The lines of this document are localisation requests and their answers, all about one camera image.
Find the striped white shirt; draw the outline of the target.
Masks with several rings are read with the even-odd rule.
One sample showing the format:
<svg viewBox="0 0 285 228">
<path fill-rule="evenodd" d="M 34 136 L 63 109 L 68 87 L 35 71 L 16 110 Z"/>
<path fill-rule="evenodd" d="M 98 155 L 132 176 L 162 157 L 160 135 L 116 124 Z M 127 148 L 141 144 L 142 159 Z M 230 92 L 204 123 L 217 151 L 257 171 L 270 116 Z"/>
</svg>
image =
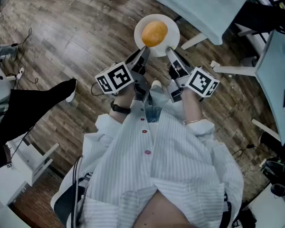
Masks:
<svg viewBox="0 0 285 228">
<path fill-rule="evenodd" d="M 223 143 L 214 138 L 214 124 L 206 119 L 185 124 L 181 103 L 167 102 L 157 127 L 147 122 L 145 106 L 133 101 L 123 123 L 107 114 L 87 133 L 78 176 L 92 173 L 96 190 L 90 198 L 117 202 L 128 190 L 146 187 L 151 179 L 189 183 L 194 189 L 223 185 L 232 205 L 230 228 L 242 202 L 243 176 Z"/>
</svg>

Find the person's legs in jeans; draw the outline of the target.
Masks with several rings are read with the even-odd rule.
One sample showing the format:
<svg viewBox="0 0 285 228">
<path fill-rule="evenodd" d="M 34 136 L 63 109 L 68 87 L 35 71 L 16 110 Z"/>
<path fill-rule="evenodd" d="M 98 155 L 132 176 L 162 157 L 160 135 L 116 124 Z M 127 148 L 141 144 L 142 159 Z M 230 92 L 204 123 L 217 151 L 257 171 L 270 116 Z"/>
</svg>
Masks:
<svg viewBox="0 0 285 228">
<path fill-rule="evenodd" d="M 150 88 L 148 98 L 145 101 L 145 114 L 148 123 L 159 121 L 161 111 L 169 99 L 161 86 L 154 85 Z"/>
</svg>

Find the grey desk with white legs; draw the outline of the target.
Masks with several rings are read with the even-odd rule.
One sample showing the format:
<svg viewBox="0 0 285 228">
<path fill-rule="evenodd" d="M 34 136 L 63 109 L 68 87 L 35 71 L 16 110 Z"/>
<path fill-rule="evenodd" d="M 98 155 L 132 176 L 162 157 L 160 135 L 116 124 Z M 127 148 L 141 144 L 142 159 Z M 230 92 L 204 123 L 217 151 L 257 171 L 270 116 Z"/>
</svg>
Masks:
<svg viewBox="0 0 285 228">
<path fill-rule="evenodd" d="M 216 73 L 253 76 L 259 82 L 270 105 L 277 132 L 252 119 L 252 123 L 285 144 L 285 35 L 272 31 L 255 67 L 220 66 L 215 61 Z"/>
</svg>

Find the black wristband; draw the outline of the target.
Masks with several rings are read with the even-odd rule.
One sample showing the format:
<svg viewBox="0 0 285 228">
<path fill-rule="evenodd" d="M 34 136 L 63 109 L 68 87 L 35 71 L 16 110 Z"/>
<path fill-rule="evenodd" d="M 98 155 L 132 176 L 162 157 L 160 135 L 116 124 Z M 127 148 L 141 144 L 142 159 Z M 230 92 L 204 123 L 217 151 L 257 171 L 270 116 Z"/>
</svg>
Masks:
<svg viewBox="0 0 285 228">
<path fill-rule="evenodd" d="M 116 112 L 116 113 L 121 113 L 121 114 L 130 114 L 131 109 L 130 108 L 124 108 L 120 107 L 119 105 L 115 104 L 114 101 L 110 103 L 111 107 L 111 113 Z"/>
</svg>

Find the person's left forearm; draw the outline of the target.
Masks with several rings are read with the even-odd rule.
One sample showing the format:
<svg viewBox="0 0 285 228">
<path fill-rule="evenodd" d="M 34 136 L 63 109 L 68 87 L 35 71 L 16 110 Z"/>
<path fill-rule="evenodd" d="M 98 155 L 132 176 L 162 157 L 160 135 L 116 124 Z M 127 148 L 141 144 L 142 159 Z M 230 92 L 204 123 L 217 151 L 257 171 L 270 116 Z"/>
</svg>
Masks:
<svg viewBox="0 0 285 228">
<path fill-rule="evenodd" d="M 131 108 L 132 101 L 135 97 L 135 89 L 134 84 L 130 84 L 127 87 L 123 88 L 121 91 L 119 91 L 117 97 L 114 100 L 114 103 L 119 105 L 120 107 L 124 108 Z M 121 113 L 109 113 L 109 115 L 116 120 L 119 123 L 123 123 L 125 118 L 127 117 L 127 114 L 121 114 Z"/>
</svg>

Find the white desk frame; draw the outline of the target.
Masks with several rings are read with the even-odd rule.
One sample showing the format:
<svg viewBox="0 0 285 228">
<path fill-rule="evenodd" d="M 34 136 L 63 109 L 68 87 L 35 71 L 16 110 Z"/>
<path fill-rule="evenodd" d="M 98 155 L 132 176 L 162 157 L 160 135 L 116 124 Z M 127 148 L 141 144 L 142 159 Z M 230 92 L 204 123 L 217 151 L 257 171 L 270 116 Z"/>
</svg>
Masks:
<svg viewBox="0 0 285 228">
<path fill-rule="evenodd" d="M 63 228 L 50 201 L 62 181 L 46 153 L 20 137 L 7 143 L 12 162 L 0 168 L 0 228 Z"/>
</svg>

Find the grey garment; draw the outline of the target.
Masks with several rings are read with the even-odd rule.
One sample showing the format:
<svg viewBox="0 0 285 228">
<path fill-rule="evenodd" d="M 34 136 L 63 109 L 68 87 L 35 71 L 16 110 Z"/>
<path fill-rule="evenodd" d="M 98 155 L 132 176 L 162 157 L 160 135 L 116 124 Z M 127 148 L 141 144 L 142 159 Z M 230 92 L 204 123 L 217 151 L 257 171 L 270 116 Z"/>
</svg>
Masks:
<svg viewBox="0 0 285 228">
<path fill-rule="evenodd" d="M 12 60 L 16 60 L 18 46 L 0 45 L 0 58 L 3 56 L 10 56 Z"/>
</svg>

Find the white plate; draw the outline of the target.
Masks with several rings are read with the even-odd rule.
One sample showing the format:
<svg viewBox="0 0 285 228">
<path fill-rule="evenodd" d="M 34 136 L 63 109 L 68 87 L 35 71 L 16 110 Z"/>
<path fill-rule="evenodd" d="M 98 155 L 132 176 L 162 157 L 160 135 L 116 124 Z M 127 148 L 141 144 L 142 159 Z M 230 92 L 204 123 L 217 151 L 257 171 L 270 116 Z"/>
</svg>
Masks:
<svg viewBox="0 0 285 228">
<path fill-rule="evenodd" d="M 162 21 L 168 28 L 168 33 L 163 42 L 155 47 L 150 48 L 151 57 L 163 57 L 166 56 L 167 48 L 172 48 L 175 50 L 180 41 L 179 28 L 171 18 L 161 14 L 151 14 L 142 18 L 135 27 L 134 40 L 137 47 L 142 49 L 145 46 L 142 41 L 142 32 L 144 28 L 153 21 Z"/>
</svg>

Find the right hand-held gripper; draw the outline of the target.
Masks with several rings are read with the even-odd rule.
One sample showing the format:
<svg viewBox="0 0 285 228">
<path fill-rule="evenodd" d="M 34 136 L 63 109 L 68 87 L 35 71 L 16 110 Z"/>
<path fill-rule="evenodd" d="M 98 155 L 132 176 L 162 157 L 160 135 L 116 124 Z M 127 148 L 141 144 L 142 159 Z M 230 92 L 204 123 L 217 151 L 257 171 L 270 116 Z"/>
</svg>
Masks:
<svg viewBox="0 0 285 228">
<path fill-rule="evenodd" d="M 218 79 L 201 67 L 190 67 L 188 62 L 171 47 L 166 49 L 166 55 L 171 65 L 169 69 L 171 82 L 167 92 L 172 102 L 181 100 L 185 88 L 194 91 L 202 99 L 213 94 L 219 84 Z"/>
</svg>

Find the black equipment pile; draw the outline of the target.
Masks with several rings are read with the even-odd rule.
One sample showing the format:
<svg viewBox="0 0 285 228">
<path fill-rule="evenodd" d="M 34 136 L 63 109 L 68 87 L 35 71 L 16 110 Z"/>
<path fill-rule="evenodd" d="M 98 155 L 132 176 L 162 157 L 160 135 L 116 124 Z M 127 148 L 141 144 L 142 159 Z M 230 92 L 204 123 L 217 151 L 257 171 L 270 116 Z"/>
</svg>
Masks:
<svg viewBox="0 0 285 228">
<path fill-rule="evenodd" d="M 270 158 L 263 164 L 261 172 L 272 184 L 271 192 L 278 197 L 285 197 L 285 162 Z"/>
</svg>

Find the person's right forearm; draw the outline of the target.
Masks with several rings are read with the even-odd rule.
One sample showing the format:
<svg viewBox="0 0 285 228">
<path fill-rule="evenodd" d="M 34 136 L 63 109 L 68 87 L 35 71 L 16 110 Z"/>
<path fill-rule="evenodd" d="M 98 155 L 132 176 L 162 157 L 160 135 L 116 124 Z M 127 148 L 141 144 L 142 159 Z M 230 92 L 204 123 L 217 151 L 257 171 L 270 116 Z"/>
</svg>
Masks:
<svg viewBox="0 0 285 228">
<path fill-rule="evenodd" d="M 185 114 L 185 123 L 191 124 L 201 121 L 204 116 L 198 95 L 194 91 L 185 88 L 181 94 L 181 99 Z"/>
</svg>

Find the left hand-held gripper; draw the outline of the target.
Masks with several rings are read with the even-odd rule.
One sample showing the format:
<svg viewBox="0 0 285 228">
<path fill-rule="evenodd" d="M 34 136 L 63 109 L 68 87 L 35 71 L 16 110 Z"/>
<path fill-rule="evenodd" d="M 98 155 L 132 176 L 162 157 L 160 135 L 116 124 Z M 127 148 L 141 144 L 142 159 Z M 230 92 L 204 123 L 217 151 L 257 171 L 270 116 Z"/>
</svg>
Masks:
<svg viewBox="0 0 285 228">
<path fill-rule="evenodd" d="M 145 74 L 145 65 L 150 55 L 150 48 L 144 46 L 130 55 L 125 62 L 115 64 L 95 76 L 104 94 L 117 94 L 123 88 L 134 84 L 136 99 L 144 101 L 150 85 Z"/>
</svg>

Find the orange bread bun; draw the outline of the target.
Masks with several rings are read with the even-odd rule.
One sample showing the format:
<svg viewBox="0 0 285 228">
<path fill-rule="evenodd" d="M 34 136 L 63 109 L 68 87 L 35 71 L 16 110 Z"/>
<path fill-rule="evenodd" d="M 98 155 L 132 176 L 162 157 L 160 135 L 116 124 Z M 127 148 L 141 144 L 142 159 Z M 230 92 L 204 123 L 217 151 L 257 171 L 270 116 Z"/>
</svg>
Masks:
<svg viewBox="0 0 285 228">
<path fill-rule="evenodd" d="M 168 33 L 167 25 L 162 21 L 152 21 L 142 31 L 142 42 L 147 47 L 155 47 L 162 43 Z"/>
</svg>

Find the black office chair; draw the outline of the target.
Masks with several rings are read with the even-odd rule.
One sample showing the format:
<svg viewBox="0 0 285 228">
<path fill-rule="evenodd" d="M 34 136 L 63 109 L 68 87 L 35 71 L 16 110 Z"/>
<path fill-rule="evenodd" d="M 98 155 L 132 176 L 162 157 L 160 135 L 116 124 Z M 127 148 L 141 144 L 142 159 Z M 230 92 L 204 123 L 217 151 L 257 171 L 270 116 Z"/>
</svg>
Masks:
<svg viewBox="0 0 285 228">
<path fill-rule="evenodd" d="M 285 0 L 247 0 L 233 22 L 259 34 L 285 34 Z"/>
</svg>

